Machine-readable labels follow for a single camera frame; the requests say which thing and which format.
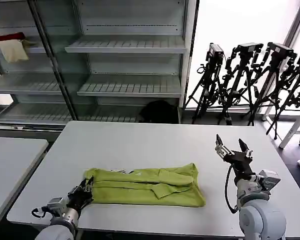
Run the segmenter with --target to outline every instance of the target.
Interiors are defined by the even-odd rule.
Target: red cloth
[[[8,34],[8,35],[1,35],[0,42],[6,41],[6,40],[12,40],[12,39],[24,40],[25,38],[26,38],[26,36],[24,35],[23,32],[17,32],[17,33],[12,33],[12,34]]]

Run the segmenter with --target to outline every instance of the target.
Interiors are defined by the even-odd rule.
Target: white table
[[[0,137],[0,220],[42,160],[47,146],[43,139]]]
[[[38,219],[31,210],[67,194],[89,168],[169,168],[193,162],[206,206],[91,204],[82,212],[79,229],[243,236],[238,214],[231,214],[226,205],[224,187],[229,164],[215,152],[216,134],[233,150],[240,149],[238,138],[242,138],[254,150],[253,171],[277,171],[282,180],[270,200],[286,216],[286,236],[300,237],[300,189],[264,130],[246,126],[72,121],[25,186],[7,219],[49,225],[51,216]],[[236,202],[233,178],[228,188],[231,205]]]

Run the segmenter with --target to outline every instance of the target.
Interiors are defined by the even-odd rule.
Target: beige towel
[[[29,57],[26,54],[24,46],[20,40],[12,39],[0,41],[0,50],[4,56],[4,59],[8,63],[15,63],[20,60],[29,60]]]

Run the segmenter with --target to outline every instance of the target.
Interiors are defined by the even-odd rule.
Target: folded shirt
[[[135,169],[129,174],[92,168],[92,203],[203,207],[194,163],[174,168]]]

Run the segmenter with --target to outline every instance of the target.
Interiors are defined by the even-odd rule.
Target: shelving unit
[[[62,22],[52,24],[52,27],[60,34],[71,30]],[[0,125],[31,126],[33,129],[36,129],[36,126],[42,129],[42,125],[64,126],[72,117],[29,5],[25,0],[1,0],[0,35],[17,32],[23,32],[26,40],[32,44],[24,45],[29,56],[27,61],[8,63],[0,50],[0,94],[10,94],[13,99],[13,103],[0,114]],[[50,40],[57,46],[56,52],[64,51],[64,47],[71,41],[71,36],[52,36]]]
[[[83,120],[138,122],[149,102],[182,106],[196,0],[74,2],[80,36],[64,50],[87,57],[77,95],[97,103]]]
[[[196,0],[0,0],[0,35],[23,32],[35,43],[25,47],[28,61],[7,63],[0,51],[0,94],[14,101],[0,125],[59,127],[71,115],[137,123],[157,100],[173,105],[177,120],[195,6]]]

